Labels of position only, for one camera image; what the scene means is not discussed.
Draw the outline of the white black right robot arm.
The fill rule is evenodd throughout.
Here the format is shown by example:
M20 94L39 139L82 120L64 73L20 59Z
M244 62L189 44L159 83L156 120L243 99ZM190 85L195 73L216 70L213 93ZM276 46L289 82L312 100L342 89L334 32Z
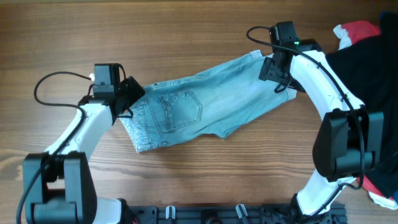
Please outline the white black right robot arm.
M284 88L303 90L315 105L322 124L312 149L315 171L295 194L288 217L314 222L329 214L344 189L359 190L365 173L375 168L381 150L383 114L368 112L329 66L314 40L277 40L273 62Z

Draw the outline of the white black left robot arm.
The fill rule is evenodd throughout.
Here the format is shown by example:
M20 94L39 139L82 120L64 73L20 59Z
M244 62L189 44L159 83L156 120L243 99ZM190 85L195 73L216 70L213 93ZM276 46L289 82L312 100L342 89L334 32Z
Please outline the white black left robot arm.
M43 153L28 154L23 163L24 193L16 222L137 223L124 199L98 197L88 161L102 135L145 94L133 77L89 87L74 107L69 127Z

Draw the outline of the light blue denim shorts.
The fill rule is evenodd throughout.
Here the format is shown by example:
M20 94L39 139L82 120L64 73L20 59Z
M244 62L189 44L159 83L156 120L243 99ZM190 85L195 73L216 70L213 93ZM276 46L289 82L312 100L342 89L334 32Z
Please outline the light blue denim shorts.
M267 57L255 50L195 75L146 86L121 122L137 152L191 141L202 134L226 138L281 104L296 90L280 93L259 79Z

